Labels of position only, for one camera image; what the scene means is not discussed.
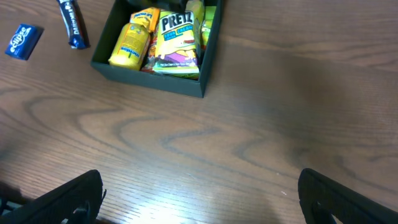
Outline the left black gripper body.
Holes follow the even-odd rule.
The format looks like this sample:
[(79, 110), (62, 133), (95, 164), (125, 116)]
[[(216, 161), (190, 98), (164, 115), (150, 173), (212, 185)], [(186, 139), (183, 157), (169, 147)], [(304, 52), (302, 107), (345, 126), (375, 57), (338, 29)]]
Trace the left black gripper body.
[(188, 0), (127, 0), (129, 4), (139, 7), (156, 7), (167, 11), (183, 13)]

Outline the Haribo gummy candy bag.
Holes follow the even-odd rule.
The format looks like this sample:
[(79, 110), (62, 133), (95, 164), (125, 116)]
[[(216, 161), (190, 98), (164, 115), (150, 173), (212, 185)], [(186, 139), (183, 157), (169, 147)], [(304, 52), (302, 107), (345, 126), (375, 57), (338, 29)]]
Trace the Haribo gummy candy bag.
[[(200, 51), (199, 56), (199, 66), (201, 66), (202, 56), (205, 53), (208, 39), (210, 36), (211, 28), (213, 25), (213, 19), (215, 16), (216, 7), (215, 6), (205, 6), (203, 1), (188, 1), (185, 11), (192, 11), (195, 13), (200, 25), (198, 26), (198, 36), (200, 40)], [(158, 24), (155, 32), (152, 34), (152, 39), (150, 41), (150, 46), (148, 49), (146, 61), (144, 62), (141, 70), (147, 73), (155, 73), (153, 71), (153, 66), (155, 64), (155, 47), (157, 42), (157, 31)]]

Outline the green Pretz snack box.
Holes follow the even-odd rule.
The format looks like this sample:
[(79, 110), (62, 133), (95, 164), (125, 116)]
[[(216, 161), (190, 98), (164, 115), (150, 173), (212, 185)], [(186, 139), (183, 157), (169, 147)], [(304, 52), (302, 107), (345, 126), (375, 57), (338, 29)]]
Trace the green Pretz snack box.
[(160, 12), (153, 66), (155, 73), (192, 80), (198, 78), (199, 25), (192, 11)]

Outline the small orange snack packet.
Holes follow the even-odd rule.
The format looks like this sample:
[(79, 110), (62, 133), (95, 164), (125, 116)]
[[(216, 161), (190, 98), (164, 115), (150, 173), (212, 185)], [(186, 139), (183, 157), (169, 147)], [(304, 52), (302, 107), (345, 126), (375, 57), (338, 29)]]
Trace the small orange snack packet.
[(144, 26), (149, 32), (154, 32), (160, 16), (160, 9), (149, 7), (130, 16), (130, 23)]

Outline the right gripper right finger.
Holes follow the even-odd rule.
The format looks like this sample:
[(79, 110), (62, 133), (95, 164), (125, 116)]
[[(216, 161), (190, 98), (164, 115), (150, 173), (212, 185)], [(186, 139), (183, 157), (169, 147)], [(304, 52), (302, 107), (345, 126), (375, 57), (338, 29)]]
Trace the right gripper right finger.
[(397, 212), (310, 168), (301, 171), (298, 196), (309, 224), (397, 224)]

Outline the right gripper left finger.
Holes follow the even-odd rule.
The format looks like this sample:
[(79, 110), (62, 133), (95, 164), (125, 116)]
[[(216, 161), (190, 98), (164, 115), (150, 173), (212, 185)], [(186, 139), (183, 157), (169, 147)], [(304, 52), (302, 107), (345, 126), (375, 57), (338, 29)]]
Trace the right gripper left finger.
[(46, 194), (29, 199), (1, 182), (1, 224), (95, 223), (106, 195), (98, 170), (89, 170)]

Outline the yellow Mentos gum bottle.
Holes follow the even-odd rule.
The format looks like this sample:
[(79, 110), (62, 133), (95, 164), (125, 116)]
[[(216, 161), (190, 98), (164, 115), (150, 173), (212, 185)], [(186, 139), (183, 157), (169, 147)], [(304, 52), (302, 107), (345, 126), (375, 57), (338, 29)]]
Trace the yellow Mentos gum bottle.
[(112, 66), (140, 70), (150, 42), (149, 31), (140, 24), (123, 26), (108, 62)]

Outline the black gift box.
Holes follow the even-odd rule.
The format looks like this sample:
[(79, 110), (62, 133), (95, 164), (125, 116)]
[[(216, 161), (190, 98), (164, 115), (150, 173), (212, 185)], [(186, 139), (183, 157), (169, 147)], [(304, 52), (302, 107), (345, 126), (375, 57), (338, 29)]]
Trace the black gift box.
[(156, 75), (127, 68), (114, 67), (108, 59), (116, 45), (116, 41), (123, 25), (128, 22), (127, 17), (133, 12), (140, 11), (147, 6), (142, 1), (115, 0), (109, 13), (98, 45), (91, 59), (91, 66), (108, 80), (145, 86), (163, 91), (170, 91), (188, 96), (202, 98), (205, 95), (206, 84), (216, 63), (218, 35), (223, 18), (223, 0), (206, 0), (205, 4), (216, 6), (215, 20), (210, 32), (210, 39), (202, 60), (198, 80)]

